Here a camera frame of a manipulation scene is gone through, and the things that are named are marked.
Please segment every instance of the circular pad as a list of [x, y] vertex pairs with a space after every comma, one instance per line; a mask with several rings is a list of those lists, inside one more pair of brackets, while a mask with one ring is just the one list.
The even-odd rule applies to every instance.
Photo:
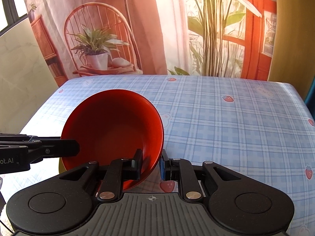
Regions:
[[271, 208], [272, 202], [265, 195], [258, 193], [245, 193], [237, 196], [235, 204], [240, 210], [246, 213], [261, 214]]
[[37, 213], [53, 213], [66, 204], [65, 198], [57, 193], [42, 193], [30, 199], [29, 206]]

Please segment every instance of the red window frame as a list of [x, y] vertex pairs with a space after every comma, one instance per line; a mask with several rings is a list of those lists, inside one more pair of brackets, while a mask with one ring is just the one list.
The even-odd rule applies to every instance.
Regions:
[[249, 10], [246, 10], [245, 39], [242, 40], [224, 35], [223, 40], [234, 42], [245, 47], [241, 78], [267, 80], [271, 57], [262, 53], [265, 35], [264, 11], [277, 14], [277, 3], [273, 0], [248, 1], [258, 9], [262, 17], [259, 18]]

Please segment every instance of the white flower pot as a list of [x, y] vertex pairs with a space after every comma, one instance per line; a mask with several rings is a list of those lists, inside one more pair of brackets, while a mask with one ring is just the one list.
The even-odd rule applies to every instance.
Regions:
[[108, 66], [108, 53], [103, 53], [99, 55], [88, 55], [85, 56], [88, 64], [94, 69], [107, 70]]

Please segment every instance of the white wall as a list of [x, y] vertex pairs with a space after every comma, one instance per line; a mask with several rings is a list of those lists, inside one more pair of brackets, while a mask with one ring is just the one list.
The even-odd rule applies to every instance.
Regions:
[[20, 133], [57, 88], [28, 19], [0, 36], [0, 133]]

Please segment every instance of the crosshair marking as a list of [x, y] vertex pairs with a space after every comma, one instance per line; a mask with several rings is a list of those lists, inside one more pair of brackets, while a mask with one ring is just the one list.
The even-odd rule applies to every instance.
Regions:
[[152, 196], [150, 196], [149, 198], [147, 198], [147, 199], [149, 199], [150, 201], [154, 201], [154, 200], [156, 200], [156, 199], [158, 199], [157, 197], [154, 197], [153, 195]]

